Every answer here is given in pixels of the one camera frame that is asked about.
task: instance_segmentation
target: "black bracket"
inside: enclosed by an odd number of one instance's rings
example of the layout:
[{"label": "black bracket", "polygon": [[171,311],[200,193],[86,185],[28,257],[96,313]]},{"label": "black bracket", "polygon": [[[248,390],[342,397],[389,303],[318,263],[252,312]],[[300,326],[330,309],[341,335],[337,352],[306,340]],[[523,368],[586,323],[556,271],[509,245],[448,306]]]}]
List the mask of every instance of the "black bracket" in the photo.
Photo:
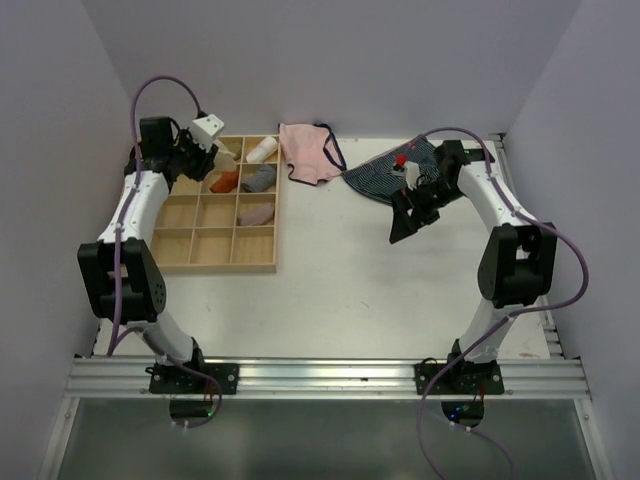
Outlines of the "black bracket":
[{"label": "black bracket", "polygon": [[[222,388],[223,395],[235,395],[238,389],[240,366],[237,363],[205,363],[199,371],[213,377]],[[201,394],[205,380],[172,365],[154,364],[145,372],[151,375],[149,393],[164,395]]]},{"label": "black bracket", "polygon": [[389,242],[394,244],[440,218],[438,209],[462,197],[458,188],[460,169],[484,160],[482,149],[465,149],[460,140],[445,140],[434,151],[440,176],[414,190],[400,189],[391,195],[393,224]]},{"label": "black bracket", "polygon": [[[416,391],[422,395],[427,385],[440,370],[460,355],[458,340],[453,344],[447,363],[423,360],[413,366]],[[482,391],[484,395],[502,395],[504,384],[500,366],[495,360],[488,363],[473,363],[466,360],[458,362],[445,373],[433,386],[430,395],[476,395]]]},{"label": "black bracket", "polygon": [[[78,264],[89,295],[93,313],[113,320],[116,304],[113,281],[115,245],[102,241],[85,243],[78,249]],[[160,269],[144,240],[129,238],[122,243],[122,264],[127,274],[122,279],[121,325],[130,321],[155,322],[167,302],[166,286]]]},{"label": "black bracket", "polygon": [[[531,305],[549,293],[557,241],[558,237],[535,225],[494,227],[478,268],[482,296],[502,308]],[[519,248],[526,258],[518,258]]]},{"label": "black bracket", "polygon": [[[178,128],[175,138],[172,124]],[[167,181],[169,191],[180,175],[201,182],[213,170],[218,152],[217,145],[212,145],[209,151],[205,151],[193,139],[188,129],[180,129],[177,122],[170,117],[140,119],[140,137],[144,169],[161,173]],[[129,163],[124,169],[125,176],[135,172],[135,169],[135,148],[132,148]]]}]

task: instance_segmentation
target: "wooden compartment organizer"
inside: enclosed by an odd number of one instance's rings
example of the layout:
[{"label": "wooden compartment organizer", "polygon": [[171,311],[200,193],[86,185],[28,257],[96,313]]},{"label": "wooden compartment organizer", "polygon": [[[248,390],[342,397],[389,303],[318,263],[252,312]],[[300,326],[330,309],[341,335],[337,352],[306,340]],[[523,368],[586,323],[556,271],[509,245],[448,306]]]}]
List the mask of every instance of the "wooden compartment organizer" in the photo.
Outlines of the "wooden compartment organizer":
[{"label": "wooden compartment organizer", "polygon": [[[240,179],[229,193],[211,193],[209,190],[220,178],[218,172],[210,173],[201,183],[182,176],[178,178],[158,214],[151,242],[151,252],[163,272],[276,271],[280,145],[264,162],[276,169],[276,184],[261,193],[247,193],[240,187],[261,165],[247,163],[246,157],[263,138],[220,138],[239,156],[236,165]],[[275,215],[265,225],[237,225],[238,215],[268,203],[275,204]]]}]

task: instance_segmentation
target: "pink underwear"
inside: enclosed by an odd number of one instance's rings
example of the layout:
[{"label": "pink underwear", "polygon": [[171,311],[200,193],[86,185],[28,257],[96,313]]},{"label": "pink underwear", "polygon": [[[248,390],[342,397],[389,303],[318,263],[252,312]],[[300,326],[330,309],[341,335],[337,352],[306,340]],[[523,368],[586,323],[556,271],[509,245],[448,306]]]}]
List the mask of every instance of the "pink underwear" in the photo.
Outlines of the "pink underwear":
[{"label": "pink underwear", "polygon": [[289,179],[316,186],[328,182],[347,169],[329,125],[280,124],[280,145],[291,167]]}]

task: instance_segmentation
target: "gray wall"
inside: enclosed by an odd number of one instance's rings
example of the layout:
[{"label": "gray wall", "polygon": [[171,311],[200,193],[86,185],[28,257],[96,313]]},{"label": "gray wall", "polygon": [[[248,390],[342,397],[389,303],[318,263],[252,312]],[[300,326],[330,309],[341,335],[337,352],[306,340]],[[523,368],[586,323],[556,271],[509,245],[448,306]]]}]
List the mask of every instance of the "gray wall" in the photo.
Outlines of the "gray wall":
[{"label": "gray wall", "polygon": [[115,206],[128,100],[76,0],[0,2],[0,478],[40,468],[95,333],[75,260]]},{"label": "gray wall", "polygon": [[[576,239],[591,266],[585,299],[556,314],[569,355],[584,360],[599,427],[619,478],[640,457],[640,54],[636,0],[584,0],[507,136],[518,193]],[[563,251],[552,299],[579,269]]]},{"label": "gray wall", "polygon": [[[232,133],[323,120],[369,136],[505,131],[580,3],[83,1],[129,94],[173,73]],[[162,111],[186,120],[171,85],[150,90],[142,111],[165,94]]]}]

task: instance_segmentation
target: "gray sock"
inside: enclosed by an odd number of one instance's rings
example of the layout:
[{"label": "gray sock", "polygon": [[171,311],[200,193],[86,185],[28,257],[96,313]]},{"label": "gray sock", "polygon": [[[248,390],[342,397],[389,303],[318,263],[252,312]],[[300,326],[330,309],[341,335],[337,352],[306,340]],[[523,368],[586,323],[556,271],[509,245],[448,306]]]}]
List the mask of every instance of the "gray sock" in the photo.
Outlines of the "gray sock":
[{"label": "gray sock", "polygon": [[267,188],[275,185],[277,170],[271,165],[260,165],[256,173],[242,182],[241,186],[245,192],[264,192]]}]

